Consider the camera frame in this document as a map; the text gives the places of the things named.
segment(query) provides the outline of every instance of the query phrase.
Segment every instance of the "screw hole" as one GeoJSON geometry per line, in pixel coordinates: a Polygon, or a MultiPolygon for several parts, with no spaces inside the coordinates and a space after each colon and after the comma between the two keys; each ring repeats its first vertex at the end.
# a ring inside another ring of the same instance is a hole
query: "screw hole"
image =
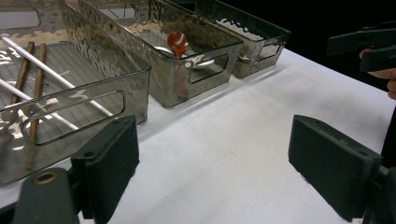
{"type": "Polygon", "coordinates": [[[44,185],[56,179],[58,175],[55,172],[46,172],[35,178],[35,184],[44,185]]]}

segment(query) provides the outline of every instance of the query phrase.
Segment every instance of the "wooden ladle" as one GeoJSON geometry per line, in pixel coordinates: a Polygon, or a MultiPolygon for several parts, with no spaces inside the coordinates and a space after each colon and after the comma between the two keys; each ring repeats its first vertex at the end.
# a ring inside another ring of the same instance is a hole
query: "wooden ladle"
{"type": "Polygon", "coordinates": [[[173,31],[168,36],[168,46],[176,54],[178,59],[181,59],[183,53],[189,49],[189,40],[180,31],[173,31]]]}

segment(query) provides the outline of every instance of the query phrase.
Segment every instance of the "white table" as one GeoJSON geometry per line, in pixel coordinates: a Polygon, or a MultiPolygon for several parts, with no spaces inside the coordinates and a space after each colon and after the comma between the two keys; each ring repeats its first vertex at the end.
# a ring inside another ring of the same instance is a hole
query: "white table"
{"type": "MultiPolygon", "coordinates": [[[[320,119],[379,153],[394,106],[386,92],[287,49],[275,66],[172,109],[150,97],[140,164],[110,223],[347,223],[289,164],[293,116],[320,119]]],[[[20,185],[0,188],[1,206],[17,200],[20,185]]]]}

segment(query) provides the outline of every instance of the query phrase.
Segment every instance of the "human hand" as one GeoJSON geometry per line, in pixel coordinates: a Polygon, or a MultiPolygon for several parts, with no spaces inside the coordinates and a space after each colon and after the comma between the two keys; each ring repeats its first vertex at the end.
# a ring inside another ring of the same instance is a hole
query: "human hand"
{"type": "MultiPolygon", "coordinates": [[[[362,58],[364,52],[372,50],[372,48],[366,48],[361,51],[359,54],[359,57],[362,58]]],[[[380,70],[380,71],[375,71],[375,72],[368,72],[368,74],[379,77],[379,78],[384,78],[384,79],[389,79],[387,88],[388,88],[388,96],[390,99],[396,100],[396,68],[390,68],[390,69],[385,69],[385,70],[380,70]]]]}

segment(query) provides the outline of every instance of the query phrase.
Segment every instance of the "finger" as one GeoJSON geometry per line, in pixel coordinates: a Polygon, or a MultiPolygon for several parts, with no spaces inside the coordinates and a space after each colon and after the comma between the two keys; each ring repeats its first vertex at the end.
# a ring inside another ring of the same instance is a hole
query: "finger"
{"type": "Polygon", "coordinates": [[[385,69],[385,70],[380,70],[380,71],[375,71],[375,72],[368,72],[368,74],[379,77],[379,78],[384,78],[384,79],[393,79],[396,78],[396,68],[390,68],[390,69],[385,69]]]}
{"type": "Polygon", "coordinates": [[[390,91],[396,91],[396,79],[395,79],[395,78],[394,78],[394,79],[391,79],[391,80],[388,82],[387,88],[388,88],[388,90],[390,90],[390,91]]]}
{"type": "Polygon", "coordinates": [[[388,91],[388,97],[390,99],[396,100],[396,91],[388,91]]]}

